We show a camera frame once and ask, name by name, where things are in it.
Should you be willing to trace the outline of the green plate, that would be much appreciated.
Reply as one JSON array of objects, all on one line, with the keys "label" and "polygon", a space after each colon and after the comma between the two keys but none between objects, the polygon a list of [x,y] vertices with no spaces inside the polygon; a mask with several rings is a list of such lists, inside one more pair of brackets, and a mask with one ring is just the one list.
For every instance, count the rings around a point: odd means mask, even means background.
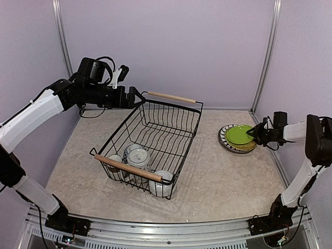
[{"label": "green plate", "polygon": [[226,132],[225,137],[232,144],[244,145],[251,142],[254,138],[247,134],[247,131],[251,130],[253,127],[241,124],[229,128]]}]

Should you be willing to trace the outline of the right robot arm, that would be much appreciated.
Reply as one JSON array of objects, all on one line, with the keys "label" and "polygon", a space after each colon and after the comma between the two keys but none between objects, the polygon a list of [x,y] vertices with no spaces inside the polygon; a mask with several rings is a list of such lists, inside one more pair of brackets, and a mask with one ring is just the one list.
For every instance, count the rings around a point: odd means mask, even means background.
[{"label": "right robot arm", "polygon": [[263,121],[246,132],[258,145],[268,147],[271,142],[283,146],[286,143],[305,141],[303,164],[285,191],[271,207],[265,225],[277,230],[285,223],[284,212],[299,207],[301,199],[310,190],[316,179],[331,166],[331,118],[308,114],[306,120],[289,124],[286,112],[274,112],[273,118]]}]

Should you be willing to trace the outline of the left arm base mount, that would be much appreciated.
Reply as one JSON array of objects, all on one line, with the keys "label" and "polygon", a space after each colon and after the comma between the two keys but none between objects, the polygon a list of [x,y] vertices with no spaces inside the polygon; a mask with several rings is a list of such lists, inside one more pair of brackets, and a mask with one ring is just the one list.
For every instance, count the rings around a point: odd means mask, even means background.
[{"label": "left arm base mount", "polygon": [[70,216],[67,209],[58,209],[54,214],[48,215],[45,226],[57,231],[86,237],[91,221],[84,218]]}]

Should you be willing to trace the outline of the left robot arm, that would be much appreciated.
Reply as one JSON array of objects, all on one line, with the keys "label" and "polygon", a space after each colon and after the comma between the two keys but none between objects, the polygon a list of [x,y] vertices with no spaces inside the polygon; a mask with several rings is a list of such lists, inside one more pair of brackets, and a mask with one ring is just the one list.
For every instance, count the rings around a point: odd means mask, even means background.
[{"label": "left robot arm", "polygon": [[59,79],[47,86],[24,108],[1,123],[1,183],[52,216],[59,229],[69,230],[73,223],[67,208],[38,182],[27,176],[13,154],[16,147],[33,131],[52,117],[73,106],[86,104],[103,108],[132,109],[135,99],[144,97],[135,87],[127,91],[119,86],[129,72],[125,65],[111,68],[106,57],[83,58],[78,71],[69,79]]}]

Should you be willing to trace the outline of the woven bamboo tray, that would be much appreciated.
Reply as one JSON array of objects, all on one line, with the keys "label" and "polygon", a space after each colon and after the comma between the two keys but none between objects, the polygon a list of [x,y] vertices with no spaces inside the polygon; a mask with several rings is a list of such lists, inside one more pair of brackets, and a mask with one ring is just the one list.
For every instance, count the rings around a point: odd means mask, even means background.
[{"label": "woven bamboo tray", "polygon": [[256,147],[256,143],[254,141],[250,141],[249,143],[247,144],[242,144],[242,145],[238,145],[238,144],[234,144],[234,143],[231,143],[231,141],[229,140],[228,138],[228,132],[229,132],[230,129],[228,129],[225,133],[225,139],[226,139],[226,142],[228,143],[228,145],[230,147],[232,147],[233,149],[236,149],[236,150],[239,150],[241,152],[250,152],[252,151],[253,149],[255,149]]}]

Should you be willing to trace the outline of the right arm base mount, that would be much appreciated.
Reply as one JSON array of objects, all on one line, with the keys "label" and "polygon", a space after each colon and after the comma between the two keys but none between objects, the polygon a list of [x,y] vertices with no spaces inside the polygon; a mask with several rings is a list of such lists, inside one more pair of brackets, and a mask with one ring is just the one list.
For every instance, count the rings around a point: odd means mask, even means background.
[{"label": "right arm base mount", "polygon": [[254,236],[291,227],[292,216],[297,209],[298,207],[273,204],[268,215],[254,216],[247,221],[250,234]]}]

